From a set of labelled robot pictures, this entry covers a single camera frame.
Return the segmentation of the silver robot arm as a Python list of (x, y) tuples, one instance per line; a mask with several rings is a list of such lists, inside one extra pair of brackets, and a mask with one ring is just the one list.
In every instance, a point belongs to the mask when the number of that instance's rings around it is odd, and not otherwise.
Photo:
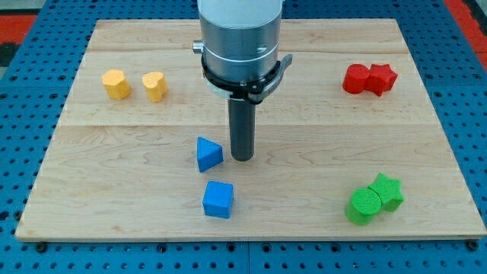
[(201, 39), (193, 52), (230, 82), (256, 81), (277, 63), (282, 0), (198, 0)]

